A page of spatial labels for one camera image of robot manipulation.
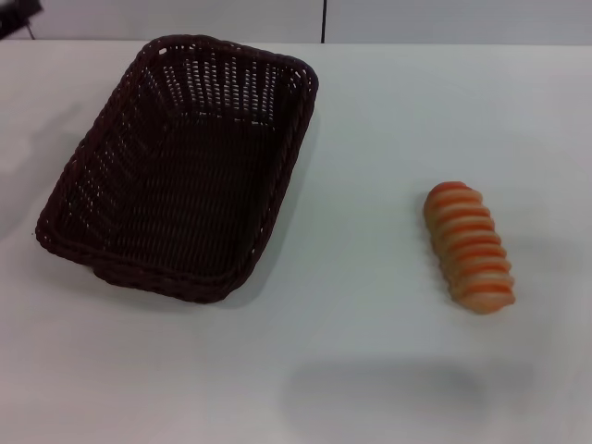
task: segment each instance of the dark brown wicker basket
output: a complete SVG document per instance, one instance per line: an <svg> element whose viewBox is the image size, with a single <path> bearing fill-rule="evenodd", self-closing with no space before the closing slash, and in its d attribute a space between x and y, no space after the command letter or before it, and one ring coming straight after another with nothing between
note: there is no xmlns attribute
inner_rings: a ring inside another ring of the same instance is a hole
<svg viewBox="0 0 592 444"><path fill-rule="evenodd" d="M66 164L37 240L114 285L224 299L271 235L317 87L293 57L205 36L148 43Z"/></svg>

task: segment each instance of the black object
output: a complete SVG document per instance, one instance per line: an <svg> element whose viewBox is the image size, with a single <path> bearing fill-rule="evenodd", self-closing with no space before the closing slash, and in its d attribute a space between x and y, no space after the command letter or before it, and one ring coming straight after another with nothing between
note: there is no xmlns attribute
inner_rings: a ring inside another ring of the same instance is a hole
<svg viewBox="0 0 592 444"><path fill-rule="evenodd" d="M205 36L148 43L66 164L37 240L114 285L224 299L269 240L317 87L294 57Z"/></svg>
<svg viewBox="0 0 592 444"><path fill-rule="evenodd" d="M43 11L39 0L0 0L0 40L29 25L29 18Z"/></svg>

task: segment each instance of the white table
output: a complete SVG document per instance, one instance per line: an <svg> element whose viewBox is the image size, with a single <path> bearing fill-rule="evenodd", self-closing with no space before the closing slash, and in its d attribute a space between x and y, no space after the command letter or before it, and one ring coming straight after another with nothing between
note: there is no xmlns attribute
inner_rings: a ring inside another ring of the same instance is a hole
<svg viewBox="0 0 592 444"><path fill-rule="evenodd" d="M592 48L258 45L317 107L249 281L191 305L31 235L142 43L0 43L0 442L588 444ZM447 302L419 206L484 193L518 302Z"/></svg>

